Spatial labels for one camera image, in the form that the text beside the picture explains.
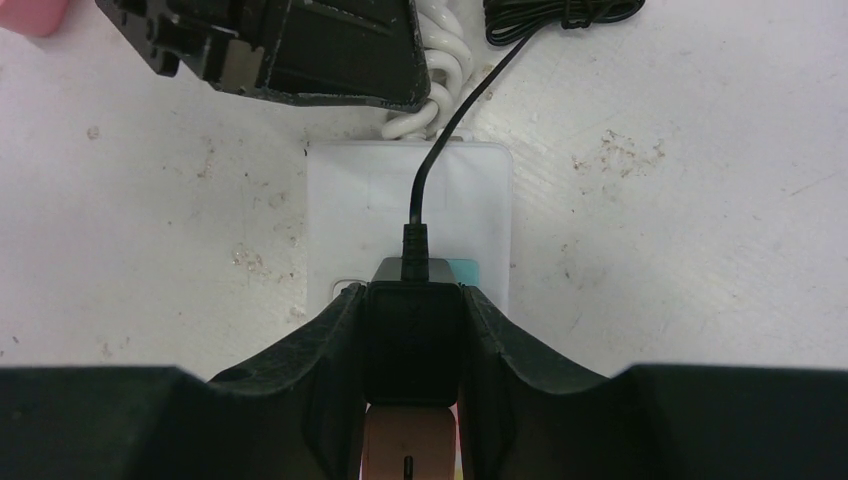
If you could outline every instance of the black power cable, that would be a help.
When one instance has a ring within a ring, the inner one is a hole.
[[[644,5],[645,0],[483,0],[486,40],[502,47],[541,25],[559,22],[570,30],[620,22],[636,15]]]
[[[587,28],[592,23],[612,23],[635,15],[645,0],[484,0],[486,8],[486,37],[492,45],[508,45],[520,40],[509,53],[477,85],[471,95],[456,110],[442,134],[427,153],[412,183],[409,201],[409,224],[403,229],[403,262],[401,278],[407,281],[429,279],[429,246],[427,225],[421,223],[424,206],[424,186],[433,164],[450,140],[462,117],[474,102],[495,81],[498,75],[527,45],[533,35],[561,20],[565,29]]]

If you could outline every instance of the dirty white surface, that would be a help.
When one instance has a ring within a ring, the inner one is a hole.
[[[480,2],[457,7],[479,65]],[[648,0],[543,32],[466,125],[515,158],[511,316],[632,362],[848,368],[848,4]],[[304,318],[308,140],[381,113],[155,77],[99,14],[0,32],[0,362],[203,377]]]

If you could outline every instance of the power adapter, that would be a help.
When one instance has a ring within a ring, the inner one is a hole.
[[[430,258],[426,280],[403,280],[404,259],[386,258],[365,298],[364,391],[375,405],[456,403],[465,319],[447,260]]]

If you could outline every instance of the black plastic housing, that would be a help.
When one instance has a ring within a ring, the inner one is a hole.
[[[410,0],[96,0],[159,75],[293,105],[415,111],[430,82]]]
[[[456,403],[464,325],[462,290],[446,260],[429,260],[430,280],[401,281],[387,258],[365,298],[363,390],[372,404]]]

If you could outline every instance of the black machine part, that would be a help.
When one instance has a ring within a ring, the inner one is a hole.
[[[430,90],[411,0],[96,0],[159,75],[293,105],[415,111]]]
[[[366,297],[349,287],[208,383],[161,367],[0,370],[0,476],[354,480]],[[848,478],[848,373],[654,365],[608,380],[480,290],[462,303],[467,479]]]

